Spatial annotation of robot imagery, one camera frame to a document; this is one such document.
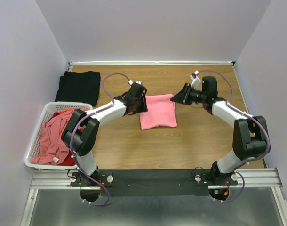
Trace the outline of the pink t shirt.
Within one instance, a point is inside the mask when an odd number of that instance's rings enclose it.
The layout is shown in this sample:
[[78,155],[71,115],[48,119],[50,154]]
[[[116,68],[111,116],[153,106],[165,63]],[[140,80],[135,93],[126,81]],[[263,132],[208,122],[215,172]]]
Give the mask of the pink t shirt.
[[146,96],[148,111],[140,113],[141,130],[177,127],[175,102],[170,100],[173,96],[172,94]]

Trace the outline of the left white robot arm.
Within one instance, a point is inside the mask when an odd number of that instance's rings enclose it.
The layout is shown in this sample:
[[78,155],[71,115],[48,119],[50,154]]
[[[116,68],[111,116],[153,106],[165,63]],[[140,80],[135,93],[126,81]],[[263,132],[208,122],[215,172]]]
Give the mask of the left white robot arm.
[[127,92],[115,97],[110,103],[95,110],[75,110],[69,119],[61,140],[70,149],[81,181],[92,186],[98,181],[98,166],[91,153],[98,130],[110,121],[147,111],[147,89],[141,81],[133,82]]

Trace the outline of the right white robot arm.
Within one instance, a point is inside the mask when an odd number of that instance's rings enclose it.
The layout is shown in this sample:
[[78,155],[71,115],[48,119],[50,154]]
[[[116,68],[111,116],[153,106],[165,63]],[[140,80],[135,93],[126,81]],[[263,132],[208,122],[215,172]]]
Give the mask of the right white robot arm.
[[270,151],[266,120],[240,111],[218,96],[217,80],[213,76],[191,76],[192,83],[186,83],[182,90],[170,100],[191,105],[201,103],[211,115],[217,116],[233,128],[232,150],[214,162],[208,179],[221,184],[234,170],[250,161],[263,158]]

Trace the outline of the folded black t shirt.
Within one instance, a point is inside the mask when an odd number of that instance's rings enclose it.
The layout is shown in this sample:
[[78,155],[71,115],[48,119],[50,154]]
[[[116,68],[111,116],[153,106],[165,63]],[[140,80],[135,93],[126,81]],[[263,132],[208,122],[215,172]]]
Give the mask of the folded black t shirt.
[[99,72],[82,73],[66,71],[59,79],[55,101],[82,102],[97,106],[101,75]]

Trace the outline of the white plastic laundry basket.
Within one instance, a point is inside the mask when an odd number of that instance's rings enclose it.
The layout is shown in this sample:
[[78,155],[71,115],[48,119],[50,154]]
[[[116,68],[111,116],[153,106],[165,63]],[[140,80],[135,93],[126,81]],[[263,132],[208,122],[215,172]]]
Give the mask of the white plastic laundry basket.
[[40,153],[40,138],[42,124],[52,118],[55,112],[61,112],[63,110],[74,110],[86,108],[87,110],[92,110],[93,107],[90,104],[82,102],[49,102],[47,103],[39,117],[37,125],[32,133],[31,141],[28,145],[28,149],[24,158],[24,163],[26,166],[35,168],[38,170],[74,170],[74,166],[63,166],[63,165],[46,165],[37,164],[32,162],[32,158],[38,157]]

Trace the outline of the red t shirt in basket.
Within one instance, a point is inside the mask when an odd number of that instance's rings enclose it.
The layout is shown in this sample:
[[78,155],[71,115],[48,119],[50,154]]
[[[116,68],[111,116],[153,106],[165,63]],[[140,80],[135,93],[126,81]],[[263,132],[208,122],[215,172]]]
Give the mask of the red t shirt in basket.
[[[60,112],[55,112],[53,116],[48,120],[50,122],[53,118],[57,117],[58,115],[64,114],[66,112],[72,113],[72,110],[66,109]],[[71,158],[70,155],[67,155],[66,158],[63,160],[62,163],[60,163],[60,166],[73,166],[75,164],[74,159]]]

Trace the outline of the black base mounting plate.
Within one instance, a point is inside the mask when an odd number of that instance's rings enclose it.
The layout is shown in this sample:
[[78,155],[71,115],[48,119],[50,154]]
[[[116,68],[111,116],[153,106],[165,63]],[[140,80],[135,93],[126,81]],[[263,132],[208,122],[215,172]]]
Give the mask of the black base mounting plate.
[[211,169],[100,170],[94,181],[81,172],[70,176],[71,187],[80,187],[82,198],[212,195],[226,200],[226,192],[237,185],[235,173],[222,174]]

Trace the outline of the salmon t shirt in basket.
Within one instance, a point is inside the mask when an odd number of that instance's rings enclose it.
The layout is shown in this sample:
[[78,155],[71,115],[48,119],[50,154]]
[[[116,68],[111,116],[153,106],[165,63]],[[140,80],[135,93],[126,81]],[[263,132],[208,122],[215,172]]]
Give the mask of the salmon t shirt in basket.
[[42,124],[40,138],[40,153],[32,158],[32,162],[46,165],[59,165],[67,155],[71,156],[70,149],[61,140],[62,133],[66,128],[72,113],[66,112],[53,118],[50,122]]

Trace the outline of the aluminium frame rail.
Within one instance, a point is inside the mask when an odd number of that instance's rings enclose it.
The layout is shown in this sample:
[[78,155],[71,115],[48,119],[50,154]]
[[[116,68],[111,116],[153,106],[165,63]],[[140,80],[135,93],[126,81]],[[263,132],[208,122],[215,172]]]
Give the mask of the aluminium frame rail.
[[234,65],[234,61],[80,61],[69,62],[69,66],[86,65]]

